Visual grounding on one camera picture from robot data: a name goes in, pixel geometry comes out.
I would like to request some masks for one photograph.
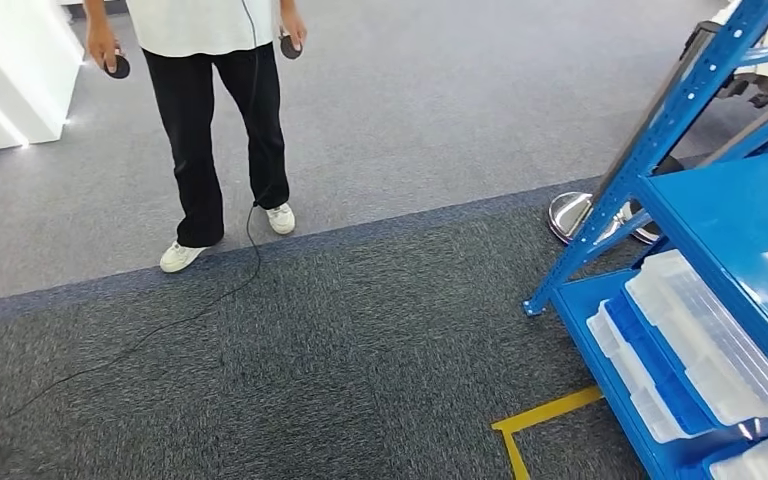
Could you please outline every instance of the white cabinet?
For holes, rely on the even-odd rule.
[[[0,148],[57,140],[83,48],[51,0],[0,0]]]

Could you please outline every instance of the chrome stand base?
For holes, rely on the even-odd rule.
[[[578,226],[587,219],[590,209],[593,207],[590,201],[592,197],[589,193],[567,192],[552,200],[549,205],[549,228],[562,242],[569,244]],[[622,210],[614,216],[608,228],[602,232],[599,240],[611,236],[629,218],[631,218],[631,210],[626,203]],[[634,237],[648,245],[655,243],[655,240],[658,239],[657,235],[653,235],[644,228],[635,230]]]
[[[652,245],[656,240],[658,240],[658,235],[655,235],[649,230],[646,230],[646,227],[640,227],[637,230],[631,232],[631,234],[634,236],[634,238],[640,240],[646,245]]]

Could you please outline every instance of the black cord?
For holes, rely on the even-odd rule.
[[[90,374],[90,373],[93,373],[93,372],[97,372],[99,370],[104,370],[104,369],[109,368],[109,367],[113,366],[114,364],[124,360],[125,358],[129,357],[131,354],[133,354],[134,352],[139,350],[140,347],[143,345],[143,343],[145,343],[145,341],[148,340],[149,338],[151,338],[152,336],[154,336],[154,335],[156,335],[156,334],[158,334],[158,333],[160,333],[160,332],[162,332],[164,330],[168,330],[170,328],[176,327],[178,325],[183,325],[185,323],[190,323],[190,322],[194,322],[194,321],[198,320],[199,318],[203,317],[204,315],[210,313],[211,308],[213,306],[215,306],[217,303],[221,302],[223,299],[229,297],[230,295],[233,295],[233,294],[239,292],[243,288],[247,287],[251,282],[253,282],[257,278],[258,274],[260,273],[260,267],[261,267],[261,264],[263,262],[263,260],[261,258],[261,255],[260,255],[260,248],[258,247],[257,243],[255,243],[255,241],[254,241],[254,239],[252,238],[252,235],[251,235],[251,217],[252,217],[252,212],[254,212],[254,208],[255,208],[255,205],[252,205],[251,208],[249,208],[249,215],[248,215],[248,218],[246,219],[246,236],[249,238],[249,241],[251,242],[252,247],[254,247],[254,253],[255,253],[255,256],[257,257],[257,263],[255,264],[254,273],[252,274],[251,277],[249,277],[245,282],[241,283],[240,285],[232,288],[231,290],[223,293],[219,297],[217,297],[214,300],[212,300],[210,303],[208,303],[204,308],[202,308],[195,315],[187,317],[187,318],[182,319],[182,320],[176,320],[174,322],[166,323],[166,324],[160,325],[159,327],[155,327],[152,331],[150,331],[147,334],[143,335],[133,345],[131,345],[130,347],[128,347],[125,350],[123,350],[122,352],[120,352],[119,355],[117,355],[116,357],[113,358],[113,360],[110,360],[108,362],[102,363],[101,365],[96,365],[95,367],[92,367],[92,368],[87,368],[86,370],[77,371],[75,373],[72,373],[70,375],[67,375],[67,376],[61,378],[60,380],[57,380],[54,383],[49,384],[47,387],[45,387],[42,390],[40,390],[39,392],[37,392],[36,395],[34,395],[33,397],[31,397],[28,400],[26,400],[25,403],[23,403],[21,406],[19,406],[18,408],[13,409],[12,411],[10,411],[10,413],[8,413],[7,415],[4,415],[3,417],[1,417],[0,418],[0,422],[4,422],[4,421],[7,421],[7,420],[10,420],[11,418],[15,417],[16,415],[19,415],[20,413],[25,411],[25,409],[30,407],[34,402],[36,402],[37,400],[42,398],[46,393],[50,392],[51,390],[56,388],[58,385],[62,385],[64,383],[66,383],[66,382],[69,382],[69,381],[75,379],[75,378],[78,378],[78,377],[81,377],[81,376],[84,376],[84,375],[87,375],[87,374]]]
[[[249,20],[249,24],[251,25],[252,44],[253,44],[253,47],[254,47],[252,49],[252,53],[253,53],[253,56],[254,56],[254,68],[253,68],[254,74],[252,75],[252,91],[251,91],[251,95],[249,96],[249,105],[248,105],[248,111],[251,112],[252,109],[254,108],[254,98],[255,98],[255,94],[257,93],[257,81],[258,81],[258,73],[259,73],[258,72],[258,68],[259,68],[259,65],[258,65],[258,63],[259,63],[258,62],[258,54],[259,54],[259,52],[257,50],[257,48],[258,48],[257,47],[257,30],[255,29],[254,19],[252,18],[251,13],[249,12],[249,7],[248,7],[248,5],[246,5],[245,0],[242,0],[242,3],[243,3],[243,9],[246,11],[246,16],[248,17],[248,20]],[[249,126],[249,128],[252,129],[252,130],[255,129],[255,127],[253,125]],[[265,148],[265,145],[262,144],[263,140],[260,138],[259,135],[255,134],[255,135],[253,135],[253,137],[256,139],[256,141],[261,142],[261,146]],[[249,284],[251,284],[257,278],[258,274],[260,273],[260,267],[261,267],[261,264],[263,263],[263,259],[262,259],[261,255],[260,255],[260,248],[258,247],[257,243],[255,243],[254,238],[252,238],[252,235],[251,235],[251,217],[252,217],[252,213],[254,212],[255,207],[257,207],[260,204],[260,201],[269,193],[269,190],[272,188],[273,183],[272,183],[271,177],[272,176],[270,175],[270,183],[269,183],[269,185],[267,185],[266,189],[264,189],[264,191],[260,194],[260,196],[255,198],[254,202],[252,203],[251,208],[249,208],[248,217],[246,218],[246,236],[249,238],[249,242],[251,242],[252,247],[254,248],[255,256],[257,257],[257,263],[255,265],[255,270],[254,270],[254,273],[252,274],[251,277],[249,277],[245,282],[241,283],[240,285],[237,285],[236,287],[232,288],[231,290],[223,293],[222,295],[220,295],[216,299],[212,300],[210,303],[208,303],[203,309],[201,309],[195,315],[193,315],[191,317],[187,317],[187,318],[185,318],[183,320],[176,320],[174,322],[166,323],[166,324],[160,325],[159,327],[154,328],[152,331],[150,331],[147,334],[143,335],[136,343],[134,343],[130,347],[122,350],[119,353],[119,355],[117,355],[116,357],[113,358],[113,360],[110,360],[108,362],[102,363],[101,365],[97,365],[97,366],[92,367],[92,368],[88,368],[88,369],[85,369],[85,370],[77,371],[75,373],[67,375],[67,376],[65,376],[65,377],[63,377],[63,378],[61,378],[61,379],[59,379],[59,380],[49,384],[47,387],[45,387],[42,390],[40,390],[39,392],[37,392],[36,395],[34,395],[33,397],[31,397],[28,400],[26,400],[25,403],[20,405],[18,408],[15,408],[15,409],[11,410],[10,413],[8,413],[7,415],[4,415],[3,417],[1,417],[0,418],[0,423],[1,422],[5,422],[7,420],[10,420],[11,418],[15,417],[16,415],[19,415],[20,413],[24,412],[28,407],[33,405],[34,402],[36,402],[37,400],[39,400],[40,398],[45,396],[45,394],[47,394],[51,390],[55,389],[57,386],[62,385],[64,383],[67,383],[67,382],[69,382],[71,380],[74,380],[75,378],[81,377],[83,375],[88,375],[88,374],[93,373],[93,372],[98,372],[100,370],[104,370],[106,368],[109,368],[109,367],[113,366],[117,362],[120,362],[120,361],[124,360],[125,358],[129,357],[134,352],[139,350],[139,348],[145,343],[145,341],[148,340],[149,338],[151,338],[152,336],[154,336],[155,334],[160,333],[160,332],[162,332],[164,330],[168,330],[168,329],[173,328],[173,327],[177,327],[178,325],[183,325],[183,324],[191,323],[191,322],[194,322],[194,321],[198,320],[199,318],[201,318],[204,315],[206,315],[207,313],[209,313],[211,308],[213,306],[215,306],[217,303],[221,302],[223,299],[227,298],[230,295],[234,295],[235,293],[239,292],[240,290],[242,290],[243,288],[245,288]]]

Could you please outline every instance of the dark gray carpet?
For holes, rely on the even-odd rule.
[[[510,478],[490,424],[593,383],[554,313],[520,301],[578,182],[263,247],[248,287],[0,424],[0,479]],[[623,265],[633,244],[599,265]],[[0,300],[0,412],[192,316],[251,249]],[[637,478],[600,402],[516,435],[534,478]]]

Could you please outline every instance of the floor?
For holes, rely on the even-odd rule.
[[[491,424],[593,384],[520,305],[562,248],[545,202],[594,183],[275,242],[245,286],[250,248],[0,299],[0,480],[509,479]],[[533,478],[645,477],[604,400],[513,438]]]
[[[279,62],[296,235],[601,174],[720,4],[302,4],[305,54]],[[113,25],[130,78],[84,67],[63,138],[0,151],[0,297],[152,266],[174,239],[180,207],[145,64],[127,16]],[[713,150],[755,114],[716,103],[681,154]],[[247,245],[246,147],[225,93],[215,117],[219,249],[233,250]],[[254,235],[275,240],[261,216]]]

